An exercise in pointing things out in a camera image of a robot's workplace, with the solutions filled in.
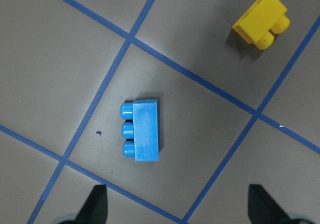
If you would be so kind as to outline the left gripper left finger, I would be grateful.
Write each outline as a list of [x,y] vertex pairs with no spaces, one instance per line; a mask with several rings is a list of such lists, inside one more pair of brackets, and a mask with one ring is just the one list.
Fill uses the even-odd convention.
[[105,224],[107,218],[107,187],[105,184],[95,185],[74,221],[76,224]]

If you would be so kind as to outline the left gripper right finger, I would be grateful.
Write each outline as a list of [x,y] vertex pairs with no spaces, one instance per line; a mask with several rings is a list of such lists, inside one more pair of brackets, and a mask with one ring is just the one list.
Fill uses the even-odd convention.
[[290,224],[293,221],[260,184],[248,187],[247,213],[252,224]]

